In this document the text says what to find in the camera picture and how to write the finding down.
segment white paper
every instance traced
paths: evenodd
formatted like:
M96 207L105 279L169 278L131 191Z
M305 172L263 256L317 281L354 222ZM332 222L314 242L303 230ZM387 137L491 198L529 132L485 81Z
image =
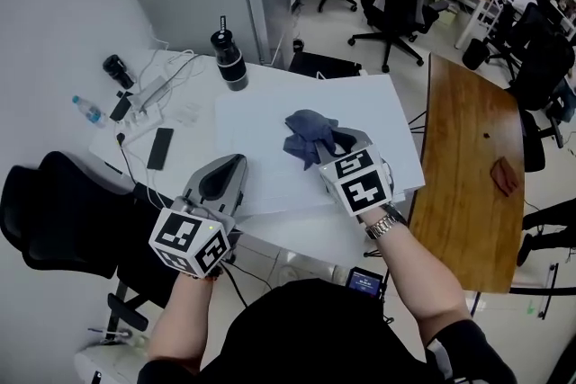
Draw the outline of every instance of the white paper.
M248 160L239 216L333 203L318 166L303 171L302 160L283 152L285 138L292 135L284 120L300 109L337 119L340 127L365 131L391 166L394 194L424 185L418 153L389 76L330 79L266 91L248 88L216 101L219 154L243 154Z

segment gray wall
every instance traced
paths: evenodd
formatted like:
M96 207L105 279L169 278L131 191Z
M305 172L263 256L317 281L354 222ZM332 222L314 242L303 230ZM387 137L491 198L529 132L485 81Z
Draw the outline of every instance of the gray wall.
M0 24L0 187L12 165L55 149L95 165L95 128L71 97L104 105L118 87L103 60L149 45L136 0L0 0ZM113 289L93 275L33 271L0 235L0 382L78 382L73 355L98 339L86 328L104 325Z

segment floor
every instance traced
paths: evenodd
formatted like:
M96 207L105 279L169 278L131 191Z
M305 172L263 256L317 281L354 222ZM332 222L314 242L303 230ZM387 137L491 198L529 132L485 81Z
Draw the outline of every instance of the floor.
M318 1L303 0L302 7L294 15L294 37L304 40L305 50L352 60L361 63L369 74L381 74L382 43L358 40L354 47L347 44L347 39L352 34L371 31L361 9L353 13L341 1L328 0L324 12L318 14ZM466 21L463 13L461 16L463 17L457 17L449 27L437 22L427 35L418 37L413 46L425 61L428 62L428 53L431 51L454 62L461 62L463 52L454 47L456 36ZM473 34L480 36L482 29L479 28ZM410 120L426 107L428 63L418 67L413 58L392 48L389 64L391 78L406 117ZM496 85L507 86L509 75L503 67L482 64L478 72ZM539 124L545 127L545 119L541 119L538 114L535 116ZM572 130L576 130L576 122L564 124L561 128L567 138ZM414 140L420 148L421 135L415 135ZM546 169L526 175L526 200L538 208L572 199L573 185L576 183L576 158L572 153L572 149L576 151L576 136L562 150L548 138L544 141L544 149ZM405 202L400 209L406 211L409 205ZM530 210L531 206L526 205L525 213ZM545 232L555 230L556 227L549 227ZM301 278L320 277L333 282L345 280L349 269L312 260L250 236L240 239L236 255L238 267L267 280L272 287L278 285L283 278L286 271L283 268L286 265L293 267ZM567 257L566 249L533 252L524 266L517 271L514 284L544 284L550 264L559 263L557 286L574 285L576 262L568 261ZM373 272L386 271L384 262L379 258L364 260L363 267ZM248 303L268 290L263 282L250 275L234 267L230 267L230 270ZM470 307L474 295L473 292L466 293ZM537 315L544 302L545 299L540 297L483 294L474 317L490 344L516 373L518 382L523 384L545 383L563 348L576 333L576 297L552 299L547 317L542 320ZM221 276L216 282L211 301L210 336L203 364L218 355L228 327L241 310L242 305L230 279L225 275ZM142 308L142 313L150 320L150 328L144 334L148 336L160 315L160 309L147 304ZM388 317L393 317L391 328L410 352L423 359L424 351L416 323L401 303L393 283L386 292L385 313Z

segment wooden table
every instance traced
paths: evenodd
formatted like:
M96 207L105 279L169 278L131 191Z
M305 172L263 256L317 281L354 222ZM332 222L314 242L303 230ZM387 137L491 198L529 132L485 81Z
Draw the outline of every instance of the wooden table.
M508 292L524 208L524 153L512 96L472 71L430 57L422 165L410 229L465 290ZM506 197L492 181L505 156L518 189Z

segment watch strap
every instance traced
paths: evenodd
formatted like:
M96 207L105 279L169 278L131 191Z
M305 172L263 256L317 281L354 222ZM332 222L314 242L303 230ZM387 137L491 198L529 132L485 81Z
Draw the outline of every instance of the watch strap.
M372 226L367 226L365 231L372 240L376 240L378 237L381 237L388 232L392 226L398 222L399 221L394 218L393 215L387 214L376 223L372 224Z

